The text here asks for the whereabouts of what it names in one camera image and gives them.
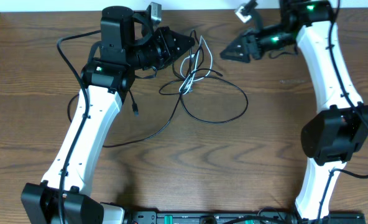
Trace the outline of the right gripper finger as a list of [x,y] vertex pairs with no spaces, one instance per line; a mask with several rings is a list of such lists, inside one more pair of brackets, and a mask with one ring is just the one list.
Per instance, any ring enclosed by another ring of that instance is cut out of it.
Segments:
[[252,34],[241,34],[223,50],[223,55],[250,56],[252,53],[251,45]]
[[249,62],[249,56],[238,52],[221,52],[220,57],[223,60],[231,60],[237,62]]

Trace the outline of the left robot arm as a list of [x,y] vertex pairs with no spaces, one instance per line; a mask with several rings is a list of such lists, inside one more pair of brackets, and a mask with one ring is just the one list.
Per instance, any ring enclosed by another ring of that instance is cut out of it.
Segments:
[[162,7],[102,11],[100,40],[75,78],[78,105],[63,144],[39,184],[26,184],[21,202],[31,223],[127,223],[126,211],[91,198],[94,171],[112,122],[136,79],[136,70],[163,70],[195,43],[162,27]]

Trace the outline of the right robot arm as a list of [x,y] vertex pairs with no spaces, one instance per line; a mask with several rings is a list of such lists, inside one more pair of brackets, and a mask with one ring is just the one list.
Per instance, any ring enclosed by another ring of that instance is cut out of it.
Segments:
[[316,116],[301,131],[306,172],[295,207],[285,223],[362,223],[363,215],[330,214],[329,201],[340,174],[368,138],[368,105],[352,84],[338,40],[339,7],[329,1],[280,1],[280,22],[264,26],[257,3],[235,11],[255,26],[241,33],[220,54],[248,63],[289,45],[299,48],[316,98]]

